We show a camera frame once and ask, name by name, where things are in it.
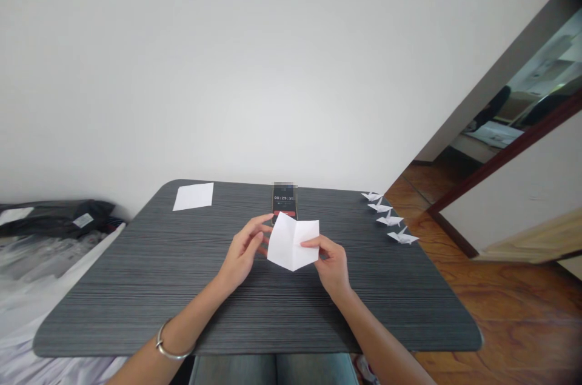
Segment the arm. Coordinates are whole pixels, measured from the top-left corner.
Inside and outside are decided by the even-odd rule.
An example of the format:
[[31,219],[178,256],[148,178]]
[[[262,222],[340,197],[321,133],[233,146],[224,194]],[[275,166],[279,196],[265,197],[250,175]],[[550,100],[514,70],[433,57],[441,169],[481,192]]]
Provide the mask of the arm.
[[[249,275],[255,252],[267,255],[267,250],[261,247],[266,240],[263,233],[269,233],[273,228],[263,223],[271,218],[273,214],[253,218],[234,236],[217,276],[165,326],[162,340],[167,352],[181,355],[192,350],[218,307]],[[162,355],[156,348],[156,338],[152,338],[108,383],[166,385],[180,365],[182,361]]]
[[315,263],[321,283],[346,319],[380,383],[434,385],[429,374],[352,290],[344,248],[323,235],[301,245],[317,246],[327,258],[320,257]]

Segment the left hand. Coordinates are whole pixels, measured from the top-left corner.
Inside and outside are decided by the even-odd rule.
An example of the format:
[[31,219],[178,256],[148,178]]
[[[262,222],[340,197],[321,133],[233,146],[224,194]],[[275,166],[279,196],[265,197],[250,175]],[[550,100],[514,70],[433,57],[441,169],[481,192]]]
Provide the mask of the left hand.
[[249,275],[256,252],[267,256],[267,249],[261,247],[261,243],[269,243],[269,239],[264,234],[271,233],[273,228],[263,223],[271,218],[273,214],[251,218],[232,238],[229,251],[217,276],[231,291],[234,291]]

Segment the phone screen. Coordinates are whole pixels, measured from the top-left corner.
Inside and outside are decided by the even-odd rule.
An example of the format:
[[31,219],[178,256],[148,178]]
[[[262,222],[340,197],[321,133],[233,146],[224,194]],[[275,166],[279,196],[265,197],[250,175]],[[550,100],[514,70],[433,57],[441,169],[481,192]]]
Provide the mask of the phone screen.
[[297,188],[292,183],[276,182],[273,185],[273,213],[272,221],[275,224],[279,212],[298,219],[297,216]]

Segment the paper crane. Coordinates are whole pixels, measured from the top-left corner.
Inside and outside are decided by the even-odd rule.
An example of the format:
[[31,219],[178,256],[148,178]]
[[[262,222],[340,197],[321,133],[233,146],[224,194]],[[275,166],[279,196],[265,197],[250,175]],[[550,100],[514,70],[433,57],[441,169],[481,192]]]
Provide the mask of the paper crane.
[[382,196],[380,194],[376,194],[373,192],[369,192],[368,194],[362,193],[362,196],[366,197],[368,199],[368,201],[376,201],[379,198],[382,198]]
[[404,229],[401,230],[399,233],[396,232],[389,232],[388,235],[397,240],[400,244],[412,244],[418,238],[412,235],[406,235],[404,231],[406,230],[406,226]]
[[387,226],[395,226],[398,225],[400,226],[400,222],[404,219],[402,217],[392,217],[390,216],[392,214],[392,208],[390,206],[388,206],[388,208],[390,208],[388,210],[388,215],[386,215],[385,217],[380,217],[378,218],[376,221],[379,221],[381,223],[384,223]]
[[376,204],[370,203],[368,206],[371,207],[372,209],[375,209],[376,213],[382,213],[392,210],[392,206],[386,206],[382,204],[382,199],[378,200]]

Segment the dark gray wooden table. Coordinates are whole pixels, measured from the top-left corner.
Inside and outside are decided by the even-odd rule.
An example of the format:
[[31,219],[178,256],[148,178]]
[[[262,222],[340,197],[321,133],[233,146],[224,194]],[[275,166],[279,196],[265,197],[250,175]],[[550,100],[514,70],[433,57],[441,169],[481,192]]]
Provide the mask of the dark gray wooden table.
[[[42,357],[131,355],[216,275],[232,236],[271,211],[272,187],[215,182],[212,206],[173,212],[162,186],[55,307],[34,340]],[[350,281],[409,350],[478,350],[477,325],[418,242],[398,244],[355,191],[299,188],[300,219],[345,247]],[[257,256],[196,354],[359,352],[313,265],[289,272]]]

